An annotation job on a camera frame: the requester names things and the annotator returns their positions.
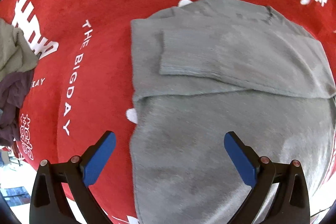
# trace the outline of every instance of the red fabric surface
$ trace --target red fabric surface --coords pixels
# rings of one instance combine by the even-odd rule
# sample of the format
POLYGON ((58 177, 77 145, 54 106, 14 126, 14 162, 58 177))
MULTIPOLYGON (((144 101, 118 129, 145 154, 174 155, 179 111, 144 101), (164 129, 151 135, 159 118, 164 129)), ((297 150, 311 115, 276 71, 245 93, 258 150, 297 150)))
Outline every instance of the red fabric surface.
MULTIPOLYGON (((0 16, 9 23, 17 1, 0 2, 0 16)), ((90 189, 110 217, 130 222, 127 216, 136 217, 136 213, 129 154, 134 124, 125 116, 132 108, 133 93, 129 22, 176 6, 179 0, 28 0, 22 11, 30 1, 34 10, 28 20, 36 15, 42 36, 59 47, 36 68, 35 83, 20 114, 21 153, 37 169, 43 159, 67 161, 81 155, 105 130, 115 132, 117 147, 90 189), (82 27, 86 20, 91 28, 82 27), (89 43, 81 48, 87 37, 84 33, 91 29, 89 43), (81 54, 81 62, 75 64, 81 54), (77 78, 70 84, 74 72, 77 78), (71 110, 64 115, 66 103, 71 110), (67 123, 69 135, 63 129, 67 123)), ((323 6, 315 0, 307 5, 301 0, 244 1, 271 5, 304 26, 322 42, 336 76, 336 0, 327 0, 323 6)))

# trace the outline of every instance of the red blanket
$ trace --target red blanket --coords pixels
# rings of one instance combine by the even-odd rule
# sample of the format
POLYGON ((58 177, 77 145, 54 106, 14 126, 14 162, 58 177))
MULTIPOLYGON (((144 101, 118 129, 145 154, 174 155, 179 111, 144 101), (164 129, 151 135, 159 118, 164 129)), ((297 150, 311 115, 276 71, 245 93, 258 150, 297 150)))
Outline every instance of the red blanket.
MULTIPOLYGON (((37 169, 43 159, 67 161, 81 155, 105 130, 115 132, 117 147, 90 189, 120 223, 137 223, 129 154, 135 125, 125 115, 132 108, 133 93, 129 22, 179 1, 0 2, 0 17, 19 25, 31 48, 43 52, 20 113, 21 153, 37 169)), ((336 0, 244 1, 271 5, 304 26, 322 42, 336 75, 336 0)))

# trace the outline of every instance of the metal screw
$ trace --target metal screw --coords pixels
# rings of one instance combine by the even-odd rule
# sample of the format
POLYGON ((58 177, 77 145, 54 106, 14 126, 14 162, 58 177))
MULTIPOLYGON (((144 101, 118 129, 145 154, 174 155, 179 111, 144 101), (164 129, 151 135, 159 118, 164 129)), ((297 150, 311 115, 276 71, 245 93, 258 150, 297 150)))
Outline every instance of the metal screw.
POLYGON ((80 159, 80 157, 78 157, 78 156, 73 156, 73 157, 71 158, 71 162, 72 162, 73 164, 75 164, 75 163, 79 162, 79 159, 80 159))
POLYGON ((48 161, 47 161, 47 160, 43 160, 43 161, 41 161, 40 165, 41 165, 41 166, 46 166, 46 165, 47 165, 47 163, 48 163, 48 161))
POLYGON ((293 160, 293 165, 299 167, 301 164, 298 160, 293 160))
POLYGON ((260 158, 260 161, 261 161, 262 163, 264 163, 264 164, 267 164, 267 163, 269 163, 269 158, 267 158, 267 157, 265 157, 265 156, 262 156, 262 157, 260 158))

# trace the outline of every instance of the purple garment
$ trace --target purple garment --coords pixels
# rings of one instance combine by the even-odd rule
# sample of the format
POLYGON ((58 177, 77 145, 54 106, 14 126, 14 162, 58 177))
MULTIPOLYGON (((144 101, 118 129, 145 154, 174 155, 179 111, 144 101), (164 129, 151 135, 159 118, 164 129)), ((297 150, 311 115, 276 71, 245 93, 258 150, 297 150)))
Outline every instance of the purple garment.
POLYGON ((34 70, 12 72, 0 82, 0 145, 10 146, 20 139, 18 109, 22 107, 34 76, 34 70))

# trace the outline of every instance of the pile of clothes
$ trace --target pile of clothes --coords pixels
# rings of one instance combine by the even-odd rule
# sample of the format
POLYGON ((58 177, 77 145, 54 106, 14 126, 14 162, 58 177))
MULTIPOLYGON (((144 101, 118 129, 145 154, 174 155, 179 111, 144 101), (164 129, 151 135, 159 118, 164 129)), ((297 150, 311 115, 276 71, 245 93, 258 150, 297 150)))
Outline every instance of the pile of clothes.
POLYGON ((0 145, 20 139, 18 112, 28 94, 39 57, 21 29, 0 19, 0 145))
POLYGON ((228 131, 274 162, 300 160, 312 197, 336 126, 335 82, 319 41, 272 7, 240 0, 199 0, 131 26, 141 222, 230 220, 250 187, 224 149, 228 131))

